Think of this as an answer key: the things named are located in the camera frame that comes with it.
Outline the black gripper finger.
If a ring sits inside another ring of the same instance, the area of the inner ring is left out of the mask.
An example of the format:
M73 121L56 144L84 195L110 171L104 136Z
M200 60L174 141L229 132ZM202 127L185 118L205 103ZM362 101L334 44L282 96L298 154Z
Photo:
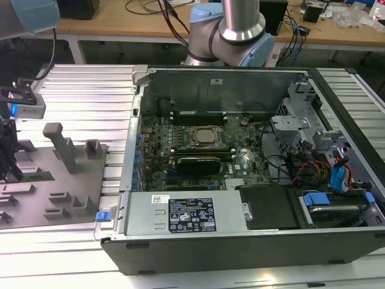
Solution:
M18 168L13 154L5 155L4 168L6 170L5 180L7 182L20 182L23 179L23 173Z

